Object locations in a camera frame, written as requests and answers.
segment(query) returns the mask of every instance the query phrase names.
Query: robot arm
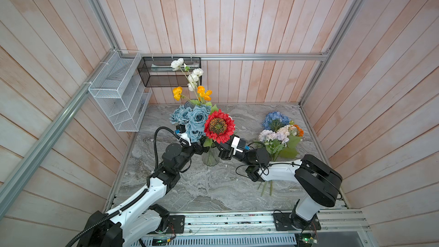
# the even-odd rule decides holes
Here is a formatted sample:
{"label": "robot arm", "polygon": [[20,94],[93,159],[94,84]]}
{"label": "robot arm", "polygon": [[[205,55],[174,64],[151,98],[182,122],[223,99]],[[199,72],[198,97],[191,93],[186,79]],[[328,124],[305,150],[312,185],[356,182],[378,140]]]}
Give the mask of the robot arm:
{"label": "robot arm", "polygon": [[[189,142],[187,145],[189,138],[184,133],[178,134],[178,137],[186,140],[186,145],[182,142],[168,145],[162,155],[163,161],[151,175],[149,184],[106,214],[98,211],[89,218],[86,228],[81,232],[83,234],[78,235],[79,247],[127,247],[149,232],[165,231],[169,212],[154,203],[177,184],[180,173],[186,171],[183,168],[191,162],[194,154],[201,155],[209,150],[209,147],[203,147],[200,142]],[[303,159],[296,161],[270,162],[270,155],[265,147],[250,149],[236,135],[231,136],[226,143],[216,142],[216,146],[220,150],[221,159],[235,158],[248,165],[245,171],[255,182],[287,180],[299,182],[304,187],[306,196],[296,203],[290,214],[292,225],[297,229],[307,227],[322,206],[335,205],[342,177],[312,155],[305,155]],[[108,216],[113,217],[96,225]]]}

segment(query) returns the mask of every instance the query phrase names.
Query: yellow flower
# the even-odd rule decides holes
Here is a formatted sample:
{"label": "yellow flower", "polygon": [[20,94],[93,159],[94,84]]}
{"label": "yellow flower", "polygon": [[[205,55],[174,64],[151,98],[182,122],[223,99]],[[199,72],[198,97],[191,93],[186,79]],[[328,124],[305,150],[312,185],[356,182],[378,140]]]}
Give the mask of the yellow flower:
{"label": "yellow flower", "polygon": [[204,92],[203,86],[198,86],[198,93],[200,94],[200,97],[204,98],[206,101],[210,101],[212,98],[210,98],[210,95],[212,94],[211,90],[207,90],[207,92]]}
{"label": "yellow flower", "polygon": [[174,98],[176,101],[180,100],[182,91],[183,91],[182,87],[176,87],[172,90],[172,93],[174,94]]}

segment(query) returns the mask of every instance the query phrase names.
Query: black wire basket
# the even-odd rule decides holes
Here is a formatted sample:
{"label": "black wire basket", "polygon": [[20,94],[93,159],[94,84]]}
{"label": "black wire basket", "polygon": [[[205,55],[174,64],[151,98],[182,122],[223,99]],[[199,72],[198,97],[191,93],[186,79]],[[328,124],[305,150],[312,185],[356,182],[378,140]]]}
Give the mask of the black wire basket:
{"label": "black wire basket", "polygon": [[187,79],[194,69],[201,68],[201,58],[199,57],[181,57],[184,63],[189,66],[186,75],[180,70],[173,71],[171,62],[177,60],[177,57],[142,57],[137,70],[139,71],[145,87],[186,87]]}

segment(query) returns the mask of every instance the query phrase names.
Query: flower bouquet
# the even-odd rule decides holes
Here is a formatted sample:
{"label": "flower bouquet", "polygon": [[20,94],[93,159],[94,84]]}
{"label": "flower bouquet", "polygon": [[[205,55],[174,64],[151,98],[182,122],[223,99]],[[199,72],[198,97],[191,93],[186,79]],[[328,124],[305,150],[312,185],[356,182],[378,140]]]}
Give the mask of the flower bouquet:
{"label": "flower bouquet", "polygon": [[[189,99],[184,106],[181,105],[171,114],[171,123],[179,123],[186,127],[186,133],[190,142],[203,140],[204,147],[215,146],[214,141],[222,143],[227,142],[235,131],[235,123],[227,114],[223,113],[216,105],[212,105],[211,90],[207,90],[199,85],[199,77],[204,71],[201,68],[195,69],[192,74],[187,75],[189,67],[184,64],[182,58],[174,60],[171,63],[173,70],[180,70],[186,76],[189,91],[193,91],[197,99]],[[185,99],[182,87],[173,89],[174,98],[179,101]],[[214,166],[218,163],[217,149],[209,149],[206,156],[202,156],[203,162],[208,166]]]}
{"label": "flower bouquet", "polygon": [[[276,161],[278,156],[290,159],[297,156],[296,146],[302,140],[303,130],[294,124],[294,121],[280,112],[272,112],[267,114],[262,126],[264,130],[259,134],[258,140],[266,146],[271,161]],[[270,182],[270,195],[272,190],[273,181]]]}

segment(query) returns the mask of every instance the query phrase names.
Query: orange flower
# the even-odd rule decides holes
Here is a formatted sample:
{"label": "orange flower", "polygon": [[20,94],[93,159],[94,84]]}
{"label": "orange flower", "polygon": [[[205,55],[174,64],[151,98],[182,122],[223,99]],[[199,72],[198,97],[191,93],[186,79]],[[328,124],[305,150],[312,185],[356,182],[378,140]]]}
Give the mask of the orange flower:
{"label": "orange flower", "polygon": [[303,130],[300,129],[300,127],[297,126],[296,124],[293,124],[293,126],[297,128],[297,134],[296,134],[296,136],[303,136]]}
{"label": "orange flower", "polygon": [[183,88],[182,87],[175,87],[173,90],[172,90],[172,93],[174,94],[174,98],[175,98],[175,100],[176,101],[179,101],[180,100],[180,98],[181,98],[181,92],[183,91]]}
{"label": "orange flower", "polygon": [[210,95],[212,94],[211,90],[207,90],[207,92],[204,92],[203,86],[198,86],[198,93],[200,94],[200,97],[204,98],[205,101],[210,101],[212,98],[210,98]]}

